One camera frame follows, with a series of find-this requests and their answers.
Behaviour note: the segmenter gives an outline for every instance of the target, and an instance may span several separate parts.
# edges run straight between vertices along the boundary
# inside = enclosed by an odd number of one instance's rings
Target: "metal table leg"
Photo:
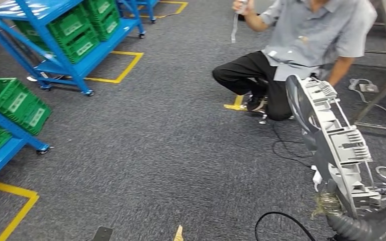
[[[379,125],[373,125],[368,123],[362,123],[360,122],[366,114],[384,97],[386,96],[386,84],[383,90],[373,99],[369,104],[366,105],[366,107],[357,115],[357,117],[354,119],[354,124],[359,127],[368,127],[368,128],[375,128],[375,129],[383,129],[386,130],[386,127],[379,126]]]

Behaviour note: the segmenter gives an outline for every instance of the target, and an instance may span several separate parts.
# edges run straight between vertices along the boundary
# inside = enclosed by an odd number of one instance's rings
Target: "short-sleeved shirt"
[[[338,56],[364,55],[366,35],[376,20],[368,0],[329,0],[315,13],[310,6],[310,0],[276,0],[260,15],[265,24],[276,23],[262,52],[277,66],[277,81],[292,74],[306,78]]]

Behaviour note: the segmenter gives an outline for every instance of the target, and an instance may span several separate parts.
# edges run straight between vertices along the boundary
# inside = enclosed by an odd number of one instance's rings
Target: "man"
[[[235,0],[233,9],[241,5]],[[286,78],[293,74],[309,77],[319,66],[335,61],[328,79],[334,86],[354,58],[363,56],[366,35],[376,19],[368,0],[276,0],[261,15],[254,10],[254,0],[249,0],[242,15],[256,32],[276,24],[270,42],[259,52],[218,66],[212,74],[237,95],[251,93],[246,104],[249,111],[261,109],[267,95],[266,114],[275,121],[292,115]],[[268,84],[249,78],[263,78]]]

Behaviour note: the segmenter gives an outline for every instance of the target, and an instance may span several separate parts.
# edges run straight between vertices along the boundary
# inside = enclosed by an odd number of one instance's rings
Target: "shelf caster wheel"
[[[49,152],[49,148],[45,149],[45,150],[37,150],[36,151],[36,154],[38,155],[44,155],[44,154],[47,154]]]
[[[91,90],[89,93],[85,94],[86,96],[94,96],[95,95],[95,91]]]

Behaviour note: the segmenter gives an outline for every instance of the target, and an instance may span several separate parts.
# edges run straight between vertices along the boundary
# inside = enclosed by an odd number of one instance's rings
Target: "black cable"
[[[287,152],[295,157],[298,157],[298,158],[307,158],[307,157],[312,157],[313,155],[310,155],[310,156],[301,156],[301,155],[298,155],[298,154],[295,154],[294,152],[290,151],[288,149],[288,147],[286,146],[286,143],[296,143],[296,144],[303,144],[303,142],[294,142],[294,141],[284,141],[282,140],[282,138],[280,137],[279,133],[277,133],[276,129],[275,129],[275,124],[272,125],[272,129],[273,129],[273,132],[276,134],[277,138],[279,139],[279,141],[276,141],[276,142],[273,142],[273,145],[271,146],[271,150],[273,151],[273,154],[275,154],[276,156],[278,157],[281,157],[281,158],[284,158],[284,159],[287,159],[287,160],[291,160],[291,161],[295,161],[295,162],[298,162],[300,163],[301,165],[311,169],[311,165],[307,165],[305,164],[304,162],[300,161],[300,160],[297,160],[297,159],[294,159],[294,158],[290,158],[290,157],[284,157],[282,155],[280,155],[279,153],[276,152],[275,150],[275,146],[277,143],[282,143],[283,146],[285,147],[285,149],[287,150]]]
[[[286,146],[286,142],[288,142],[288,143],[298,143],[298,144],[304,144],[304,142],[294,142],[294,141],[284,141],[284,140],[282,140],[282,138],[280,137],[280,135],[279,135],[279,133],[277,133],[277,131],[276,131],[276,124],[273,124],[272,126],[271,126],[271,128],[273,129],[273,132],[276,134],[276,136],[277,136],[277,138],[280,140],[280,142],[282,142],[283,143],[283,146],[285,147],[285,149],[287,150],[287,152],[289,152],[291,155],[293,155],[293,156],[296,156],[296,157],[299,157],[299,158],[308,158],[308,157],[312,157],[313,155],[308,155],[308,156],[301,156],[301,155],[298,155],[298,154],[295,154],[295,153],[293,153],[293,152],[291,152],[289,149],[288,149],[288,147]]]
[[[298,220],[296,220],[295,218],[293,218],[292,216],[289,216],[288,214],[286,213],[283,213],[283,212],[268,212],[268,213],[265,213],[263,216],[261,216],[257,223],[255,224],[255,239],[256,241],[260,241],[259,238],[258,238],[258,225],[259,223],[261,222],[261,220],[267,216],[267,215],[270,215],[270,214],[278,214],[278,215],[282,215],[282,216],[285,216],[287,218],[289,218],[290,220],[294,221],[298,226],[300,226],[300,228],[304,231],[304,233],[306,233],[306,235],[309,237],[309,239],[311,241],[316,241],[316,239],[312,236],[312,234],[306,229],[306,227],[304,227],[304,225],[302,225]]]
[[[284,156],[280,155],[279,153],[277,153],[274,147],[276,146],[277,143],[281,143],[281,142],[283,143],[283,142],[290,142],[290,141],[276,141],[276,142],[273,143],[273,145],[271,146],[271,150],[273,151],[273,153],[274,153],[276,156],[281,157],[281,158],[284,158],[284,159],[287,159],[287,160],[291,160],[291,161],[298,162],[298,163],[300,163],[301,165],[303,165],[303,166],[305,166],[305,167],[311,169],[311,167],[312,167],[311,165],[307,165],[307,164],[305,164],[304,162],[302,162],[302,161],[300,161],[300,160],[297,160],[297,159],[294,159],[294,158],[284,157]]]

